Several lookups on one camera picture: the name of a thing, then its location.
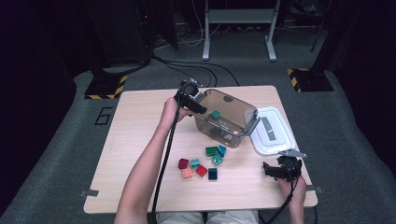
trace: transparent gray container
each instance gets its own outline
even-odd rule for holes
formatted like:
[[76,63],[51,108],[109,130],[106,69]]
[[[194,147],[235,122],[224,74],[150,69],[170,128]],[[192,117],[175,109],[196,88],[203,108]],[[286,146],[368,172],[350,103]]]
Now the transparent gray container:
[[[204,114],[195,115],[197,129],[227,147],[238,147],[259,123],[257,108],[224,92],[209,89],[195,98],[207,108]],[[212,117],[217,110],[220,116]]]

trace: human arm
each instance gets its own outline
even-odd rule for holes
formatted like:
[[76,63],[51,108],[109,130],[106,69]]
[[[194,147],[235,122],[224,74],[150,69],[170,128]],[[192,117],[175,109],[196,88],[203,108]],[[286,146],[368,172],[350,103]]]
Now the human arm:
[[[149,201],[157,182],[163,149],[176,111],[177,102],[174,98],[168,98],[154,134],[128,175],[114,221],[116,224],[147,223]],[[180,108],[177,121],[192,114],[192,111]]]
[[[284,179],[278,179],[283,196],[287,198],[290,194],[290,182]],[[293,186],[296,186],[293,192],[293,197],[289,202],[290,224],[304,224],[304,201],[306,194],[306,183],[302,176],[298,180],[293,181]]]

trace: pile of blocks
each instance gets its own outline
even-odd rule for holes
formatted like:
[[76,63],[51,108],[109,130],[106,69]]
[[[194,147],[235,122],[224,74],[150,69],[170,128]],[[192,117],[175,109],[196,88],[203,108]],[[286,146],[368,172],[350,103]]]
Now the pile of blocks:
[[[222,164],[223,158],[227,147],[218,146],[218,147],[207,147],[206,148],[206,156],[211,157],[213,163],[218,166]],[[208,174],[209,180],[217,180],[218,179],[218,168],[209,168],[206,169],[199,159],[193,159],[191,161],[187,159],[180,159],[178,161],[178,168],[181,170],[182,176],[185,179],[192,178],[193,170],[200,177],[204,177]]]

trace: person's right arm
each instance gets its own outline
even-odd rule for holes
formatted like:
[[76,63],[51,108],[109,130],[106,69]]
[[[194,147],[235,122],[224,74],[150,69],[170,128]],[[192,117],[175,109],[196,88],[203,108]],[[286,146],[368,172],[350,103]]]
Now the person's right arm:
[[[290,182],[284,179],[278,179],[283,196],[287,198],[290,194]],[[298,181],[293,181],[293,186],[295,186],[297,182],[297,186],[293,192],[293,197],[289,202],[289,211],[290,211],[290,224],[304,224],[304,201],[306,194],[306,183],[302,176],[299,176]]]

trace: metal stand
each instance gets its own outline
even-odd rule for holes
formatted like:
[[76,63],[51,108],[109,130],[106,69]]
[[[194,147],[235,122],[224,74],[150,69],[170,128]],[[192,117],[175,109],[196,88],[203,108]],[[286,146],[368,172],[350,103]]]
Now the metal stand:
[[205,0],[205,45],[202,59],[209,60],[210,50],[210,23],[271,23],[269,35],[265,36],[265,44],[271,62],[276,61],[272,42],[276,25],[277,12],[280,0],[276,0],[274,8],[263,9],[210,9],[208,0]]

